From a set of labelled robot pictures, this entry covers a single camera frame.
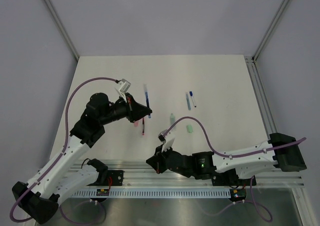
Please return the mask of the white marker pen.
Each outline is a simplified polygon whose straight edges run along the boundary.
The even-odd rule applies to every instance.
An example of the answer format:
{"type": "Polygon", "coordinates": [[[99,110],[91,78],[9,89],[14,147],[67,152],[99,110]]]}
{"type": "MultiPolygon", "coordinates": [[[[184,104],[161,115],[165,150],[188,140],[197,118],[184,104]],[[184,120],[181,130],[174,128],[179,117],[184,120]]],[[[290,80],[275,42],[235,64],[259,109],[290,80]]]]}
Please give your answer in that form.
{"type": "Polygon", "coordinates": [[[192,91],[189,91],[189,95],[190,95],[190,98],[191,98],[191,101],[193,103],[193,106],[196,108],[197,107],[197,104],[196,104],[196,101],[194,99],[194,94],[192,91]]]}

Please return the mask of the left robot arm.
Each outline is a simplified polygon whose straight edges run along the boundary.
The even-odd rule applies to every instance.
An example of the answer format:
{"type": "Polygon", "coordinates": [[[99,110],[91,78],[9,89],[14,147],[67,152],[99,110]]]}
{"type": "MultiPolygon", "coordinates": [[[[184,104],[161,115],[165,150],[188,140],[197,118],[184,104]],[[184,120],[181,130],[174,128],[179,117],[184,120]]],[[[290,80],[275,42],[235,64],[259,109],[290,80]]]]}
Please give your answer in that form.
{"type": "Polygon", "coordinates": [[[95,159],[78,174],[65,178],[70,167],[105,133],[104,126],[126,118],[134,123],[153,111],[125,93],[115,103],[100,92],[90,97],[80,120],[67,136],[62,149],[26,183],[18,181],[12,187],[15,206],[42,225],[57,212],[59,206],[75,191],[89,185],[103,185],[108,180],[108,167],[95,159]]]}

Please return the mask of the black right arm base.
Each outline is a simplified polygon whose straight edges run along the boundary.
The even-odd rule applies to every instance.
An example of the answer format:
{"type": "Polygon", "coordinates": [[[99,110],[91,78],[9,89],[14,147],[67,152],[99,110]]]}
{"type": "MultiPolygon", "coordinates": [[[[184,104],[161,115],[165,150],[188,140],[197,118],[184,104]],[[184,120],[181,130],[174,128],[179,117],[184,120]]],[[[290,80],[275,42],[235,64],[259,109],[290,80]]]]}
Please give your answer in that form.
{"type": "Polygon", "coordinates": [[[228,170],[222,173],[215,173],[211,177],[211,182],[213,186],[226,186],[231,188],[238,188],[244,186],[250,186],[251,179],[240,179],[236,174],[235,169],[228,170]]]}

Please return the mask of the light blue pen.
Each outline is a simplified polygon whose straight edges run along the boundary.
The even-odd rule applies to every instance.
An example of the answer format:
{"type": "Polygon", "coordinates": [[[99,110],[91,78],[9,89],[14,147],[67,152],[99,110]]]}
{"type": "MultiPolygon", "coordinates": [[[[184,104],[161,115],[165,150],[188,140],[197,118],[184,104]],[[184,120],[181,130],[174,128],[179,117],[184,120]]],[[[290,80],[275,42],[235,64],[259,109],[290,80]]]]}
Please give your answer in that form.
{"type": "Polygon", "coordinates": [[[187,108],[188,108],[189,111],[191,111],[191,109],[192,109],[191,108],[191,103],[190,103],[189,95],[188,95],[187,92],[185,93],[185,96],[186,96],[187,108]]]}

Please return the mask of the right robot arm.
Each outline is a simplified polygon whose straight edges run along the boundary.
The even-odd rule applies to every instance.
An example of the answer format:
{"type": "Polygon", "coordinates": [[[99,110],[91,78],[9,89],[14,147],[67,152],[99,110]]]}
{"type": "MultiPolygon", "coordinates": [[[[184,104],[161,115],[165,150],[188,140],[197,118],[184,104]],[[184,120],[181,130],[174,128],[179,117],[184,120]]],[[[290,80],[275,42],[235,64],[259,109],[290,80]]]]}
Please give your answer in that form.
{"type": "Polygon", "coordinates": [[[161,134],[159,139],[162,144],[146,160],[157,174],[170,170],[186,178],[218,178],[225,184],[236,185],[272,169],[300,172],[307,168],[299,148],[299,144],[306,140],[304,137],[297,140],[286,134],[272,133],[268,140],[246,148],[243,153],[238,150],[224,153],[203,151],[192,155],[173,150],[174,136],[161,134]]]}

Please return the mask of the dark blue gel pen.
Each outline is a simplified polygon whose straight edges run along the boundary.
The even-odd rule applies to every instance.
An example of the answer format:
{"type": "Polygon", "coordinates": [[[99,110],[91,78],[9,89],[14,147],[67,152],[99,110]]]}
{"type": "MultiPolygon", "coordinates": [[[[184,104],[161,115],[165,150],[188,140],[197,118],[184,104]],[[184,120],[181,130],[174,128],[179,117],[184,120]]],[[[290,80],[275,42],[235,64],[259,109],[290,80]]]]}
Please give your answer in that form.
{"type": "Polygon", "coordinates": [[[143,84],[143,90],[146,100],[146,106],[150,109],[150,102],[149,102],[149,94],[148,94],[148,88],[146,84],[143,84]]]}

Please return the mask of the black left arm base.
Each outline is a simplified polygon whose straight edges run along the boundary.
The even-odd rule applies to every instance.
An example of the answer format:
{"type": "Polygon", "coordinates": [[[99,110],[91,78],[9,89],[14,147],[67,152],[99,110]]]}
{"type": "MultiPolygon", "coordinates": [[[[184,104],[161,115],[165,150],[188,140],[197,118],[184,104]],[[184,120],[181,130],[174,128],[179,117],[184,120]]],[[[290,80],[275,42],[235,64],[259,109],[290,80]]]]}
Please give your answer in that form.
{"type": "Polygon", "coordinates": [[[98,173],[97,179],[88,186],[122,186],[124,171],[109,169],[102,161],[94,158],[90,159],[85,165],[92,166],[98,173]]]}

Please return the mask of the red gel pen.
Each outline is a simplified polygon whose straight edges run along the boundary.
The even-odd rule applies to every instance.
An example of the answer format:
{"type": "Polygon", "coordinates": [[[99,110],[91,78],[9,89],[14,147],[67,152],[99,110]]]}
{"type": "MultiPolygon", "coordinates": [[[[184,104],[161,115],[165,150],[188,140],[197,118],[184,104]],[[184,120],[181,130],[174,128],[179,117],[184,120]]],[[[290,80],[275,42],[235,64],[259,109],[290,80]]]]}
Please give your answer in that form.
{"type": "Polygon", "coordinates": [[[144,136],[145,135],[145,126],[146,126],[146,123],[145,123],[145,118],[143,117],[142,118],[142,136],[144,136]]]}

